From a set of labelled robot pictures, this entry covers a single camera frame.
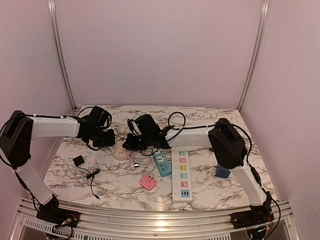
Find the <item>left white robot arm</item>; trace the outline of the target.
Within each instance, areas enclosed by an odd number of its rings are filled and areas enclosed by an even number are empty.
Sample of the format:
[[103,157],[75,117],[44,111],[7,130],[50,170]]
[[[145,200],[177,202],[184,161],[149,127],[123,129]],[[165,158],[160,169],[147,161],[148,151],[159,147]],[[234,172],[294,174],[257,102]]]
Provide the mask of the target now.
[[0,159],[12,168],[20,184],[38,202],[38,211],[51,222],[58,223],[64,216],[59,201],[30,162],[32,140],[77,138],[91,150],[98,151],[116,143],[111,123],[111,114],[98,106],[93,106],[90,113],[82,117],[25,114],[16,110],[0,130],[0,149],[3,153]]

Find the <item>round beige socket hub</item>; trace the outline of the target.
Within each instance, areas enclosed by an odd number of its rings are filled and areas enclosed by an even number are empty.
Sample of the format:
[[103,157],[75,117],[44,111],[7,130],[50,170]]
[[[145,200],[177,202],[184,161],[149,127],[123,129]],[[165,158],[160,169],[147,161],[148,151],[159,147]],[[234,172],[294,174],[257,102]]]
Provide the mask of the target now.
[[112,156],[113,156],[116,160],[125,161],[125,160],[127,160],[127,159],[130,157],[130,155],[131,155],[131,152],[130,152],[130,151],[128,151],[128,150],[126,150],[125,148],[123,148],[123,144],[124,144],[124,141],[118,140],[113,147],[110,147]]

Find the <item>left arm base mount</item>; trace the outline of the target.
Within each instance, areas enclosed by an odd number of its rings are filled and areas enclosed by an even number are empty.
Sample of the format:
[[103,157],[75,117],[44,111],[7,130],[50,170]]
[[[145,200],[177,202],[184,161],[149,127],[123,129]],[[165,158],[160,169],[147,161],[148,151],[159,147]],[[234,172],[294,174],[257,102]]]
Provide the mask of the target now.
[[61,224],[67,219],[71,219],[71,222],[67,225],[76,228],[79,222],[80,213],[74,210],[59,208],[57,213],[54,213],[53,216],[50,217],[45,216],[38,211],[36,214],[36,218],[56,225]]

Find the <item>teal power strip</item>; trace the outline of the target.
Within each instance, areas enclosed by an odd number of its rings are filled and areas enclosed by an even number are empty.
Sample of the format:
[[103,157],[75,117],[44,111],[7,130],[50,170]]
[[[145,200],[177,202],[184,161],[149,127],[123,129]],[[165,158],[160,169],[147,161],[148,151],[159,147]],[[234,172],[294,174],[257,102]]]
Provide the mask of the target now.
[[152,156],[162,178],[169,177],[172,175],[172,167],[167,160],[166,154],[161,148],[153,148]]

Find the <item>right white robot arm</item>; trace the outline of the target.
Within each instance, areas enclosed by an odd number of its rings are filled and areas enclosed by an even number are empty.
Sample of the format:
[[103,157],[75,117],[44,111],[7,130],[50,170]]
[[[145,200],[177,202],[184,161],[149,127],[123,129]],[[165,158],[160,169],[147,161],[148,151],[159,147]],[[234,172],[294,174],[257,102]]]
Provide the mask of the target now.
[[128,151],[145,151],[149,147],[172,149],[177,147],[207,147],[215,155],[217,163],[230,170],[244,189],[251,210],[247,219],[258,224],[271,211],[272,196],[262,186],[257,170],[250,164],[252,148],[246,147],[242,135],[246,131],[240,126],[219,118],[209,125],[180,127],[168,124],[164,128],[150,114],[128,119],[130,133],[123,147]]

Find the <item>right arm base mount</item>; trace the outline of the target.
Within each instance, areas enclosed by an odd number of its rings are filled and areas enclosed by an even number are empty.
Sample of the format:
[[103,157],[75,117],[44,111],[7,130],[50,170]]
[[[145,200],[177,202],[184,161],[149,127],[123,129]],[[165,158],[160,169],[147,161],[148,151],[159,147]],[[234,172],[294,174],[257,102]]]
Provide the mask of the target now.
[[271,222],[275,219],[273,214],[262,212],[255,212],[252,210],[235,212],[230,215],[230,222],[234,229],[241,229],[261,225]]

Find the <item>pink power strip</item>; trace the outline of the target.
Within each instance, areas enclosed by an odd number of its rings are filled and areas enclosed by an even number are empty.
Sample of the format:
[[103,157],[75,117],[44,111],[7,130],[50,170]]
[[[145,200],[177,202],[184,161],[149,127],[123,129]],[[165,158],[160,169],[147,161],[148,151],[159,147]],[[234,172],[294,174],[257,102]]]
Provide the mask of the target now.
[[139,180],[139,184],[147,191],[151,191],[157,186],[157,180],[147,174]]

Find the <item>black charger with thin cable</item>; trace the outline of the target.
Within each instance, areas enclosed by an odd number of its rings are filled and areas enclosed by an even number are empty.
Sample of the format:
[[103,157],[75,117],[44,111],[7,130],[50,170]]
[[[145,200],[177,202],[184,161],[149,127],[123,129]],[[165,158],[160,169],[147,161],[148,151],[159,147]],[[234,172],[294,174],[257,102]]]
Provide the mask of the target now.
[[78,169],[84,170],[86,172],[82,179],[84,181],[90,180],[89,186],[90,186],[91,193],[96,199],[99,200],[100,197],[97,194],[95,194],[93,190],[93,181],[96,175],[98,175],[101,172],[101,170],[99,168],[95,168],[94,170],[90,171],[89,169],[82,167],[82,165],[85,163],[85,160],[82,155],[79,155],[73,158],[73,163]]

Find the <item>blue cube socket adapter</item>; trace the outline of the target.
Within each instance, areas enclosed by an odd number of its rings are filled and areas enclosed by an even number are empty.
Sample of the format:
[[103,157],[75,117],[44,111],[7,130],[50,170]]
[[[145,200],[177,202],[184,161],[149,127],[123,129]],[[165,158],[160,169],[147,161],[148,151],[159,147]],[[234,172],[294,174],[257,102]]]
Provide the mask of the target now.
[[228,179],[230,176],[230,170],[222,167],[221,165],[217,165],[215,169],[215,176],[222,179]]

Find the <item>long white power strip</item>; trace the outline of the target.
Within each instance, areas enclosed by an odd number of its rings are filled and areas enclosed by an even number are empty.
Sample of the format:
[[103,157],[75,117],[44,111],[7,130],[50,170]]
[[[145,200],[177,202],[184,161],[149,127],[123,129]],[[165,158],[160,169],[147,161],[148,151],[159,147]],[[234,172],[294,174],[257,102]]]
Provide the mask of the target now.
[[172,202],[189,204],[192,202],[192,184],[188,150],[175,147],[171,149]]

